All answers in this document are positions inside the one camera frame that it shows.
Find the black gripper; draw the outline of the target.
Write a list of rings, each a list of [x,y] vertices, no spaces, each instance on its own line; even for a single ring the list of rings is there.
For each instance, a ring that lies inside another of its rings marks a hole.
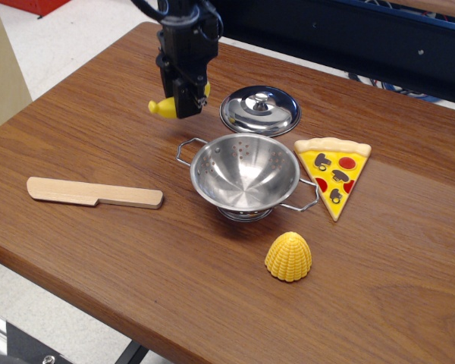
[[[164,17],[157,63],[165,97],[174,97],[177,118],[188,118],[207,103],[208,84],[189,82],[207,81],[208,63],[218,55],[223,21],[209,1],[160,1],[158,5]]]

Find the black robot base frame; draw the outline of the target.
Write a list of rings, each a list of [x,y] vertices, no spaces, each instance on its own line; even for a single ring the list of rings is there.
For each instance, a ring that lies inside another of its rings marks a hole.
[[[216,1],[226,37],[455,102],[455,1]]]

